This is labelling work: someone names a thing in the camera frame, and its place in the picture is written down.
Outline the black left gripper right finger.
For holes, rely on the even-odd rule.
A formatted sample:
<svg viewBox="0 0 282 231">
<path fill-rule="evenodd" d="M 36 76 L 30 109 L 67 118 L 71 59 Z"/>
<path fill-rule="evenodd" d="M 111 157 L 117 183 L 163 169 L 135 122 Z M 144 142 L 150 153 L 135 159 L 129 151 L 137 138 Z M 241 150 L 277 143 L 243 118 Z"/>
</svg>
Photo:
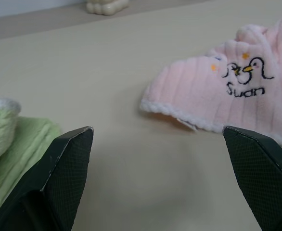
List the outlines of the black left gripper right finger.
<svg viewBox="0 0 282 231">
<path fill-rule="evenodd" d="M 282 231 L 282 147 L 255 131 L 225 126 L 237 183 L 262 231 Z"/>
</svg>

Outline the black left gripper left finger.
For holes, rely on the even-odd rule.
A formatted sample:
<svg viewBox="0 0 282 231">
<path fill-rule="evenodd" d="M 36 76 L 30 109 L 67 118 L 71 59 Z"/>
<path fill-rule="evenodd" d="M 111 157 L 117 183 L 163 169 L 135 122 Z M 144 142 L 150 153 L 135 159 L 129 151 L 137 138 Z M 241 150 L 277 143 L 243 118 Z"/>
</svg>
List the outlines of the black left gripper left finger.
<svg viewBox="0 0 282 231">
<path fill-rule="evenodd" d="M 52 141 L 0 207 L 0 231 L 71 231 L 82 197 L 94 131 L 83 127 Z"/>
</svg>

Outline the light green ribbed towel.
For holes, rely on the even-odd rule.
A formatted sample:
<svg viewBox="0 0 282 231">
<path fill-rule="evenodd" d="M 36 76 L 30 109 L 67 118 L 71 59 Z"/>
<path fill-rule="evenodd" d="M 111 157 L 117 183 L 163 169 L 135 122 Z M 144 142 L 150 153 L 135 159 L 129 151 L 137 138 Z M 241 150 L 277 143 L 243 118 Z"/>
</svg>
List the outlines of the light green ribbed towel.
<svg viewBox="0 0 282 231">
<path fill-rule="evenodd" d="M 20 178 L 61 135 L 58 124 L 46 118 L 20 116 L 21 105 L 0 99 L 0 206 Z"/>
</svg>

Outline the pink swan embroidered towel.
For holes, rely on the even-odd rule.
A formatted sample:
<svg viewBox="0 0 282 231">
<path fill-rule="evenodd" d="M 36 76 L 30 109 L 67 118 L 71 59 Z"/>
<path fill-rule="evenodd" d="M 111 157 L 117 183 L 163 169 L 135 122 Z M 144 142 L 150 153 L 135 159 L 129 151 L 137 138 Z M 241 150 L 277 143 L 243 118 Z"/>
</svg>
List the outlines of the pink swan embroidered towel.
<svg viewBox="0 0 282 231">
<path fill-rule="evenodd" d="M 243 26 L 206 55 L 167 66 L 140 107 L 192 129 L 252 130 L 282 146 L 282 19 L 271 27 Z"/>
</svg>

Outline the cream ceramic figurine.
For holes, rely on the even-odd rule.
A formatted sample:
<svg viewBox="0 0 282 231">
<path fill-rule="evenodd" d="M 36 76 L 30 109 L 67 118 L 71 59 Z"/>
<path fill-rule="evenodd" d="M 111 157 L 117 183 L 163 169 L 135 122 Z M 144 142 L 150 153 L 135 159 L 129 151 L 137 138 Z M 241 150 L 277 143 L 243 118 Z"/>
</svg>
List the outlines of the cream ceramic figurine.
<svg viewBox="0 0 282 231">
<path fill-rule="evenodd" d="M 111 16 L 129 6 L 129 0 L 87 0 L 86 9 L 90 14 Z"/>
</svg>

